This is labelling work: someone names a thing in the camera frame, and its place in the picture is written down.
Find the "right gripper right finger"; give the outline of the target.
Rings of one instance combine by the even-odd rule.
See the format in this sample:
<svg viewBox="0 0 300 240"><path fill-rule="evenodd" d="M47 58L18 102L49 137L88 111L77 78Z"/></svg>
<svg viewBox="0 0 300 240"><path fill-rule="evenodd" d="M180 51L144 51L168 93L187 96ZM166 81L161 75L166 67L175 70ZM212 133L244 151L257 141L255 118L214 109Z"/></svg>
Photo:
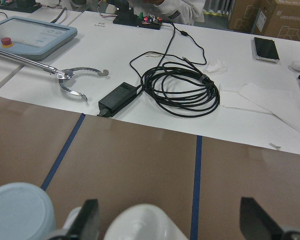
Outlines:
<svg viewBox="0 0 300 240"><path fill-rule="evenodd" d="M245 240L280 240L284 233L253 197L240 200L239 227Z"/></svg>

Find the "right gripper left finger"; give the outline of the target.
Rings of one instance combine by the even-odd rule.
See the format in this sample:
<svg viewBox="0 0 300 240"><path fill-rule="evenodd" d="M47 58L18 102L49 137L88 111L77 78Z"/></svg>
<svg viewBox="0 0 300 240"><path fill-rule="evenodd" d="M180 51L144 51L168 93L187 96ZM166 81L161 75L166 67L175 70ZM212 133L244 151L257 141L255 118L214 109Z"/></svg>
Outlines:
<svg viewBox="0 0 300 240"><path fill-rule="evenodd" d="M99 203L97 199L84 202L73 224L65 235L66 240L97 240L100 233Z"/></svg>

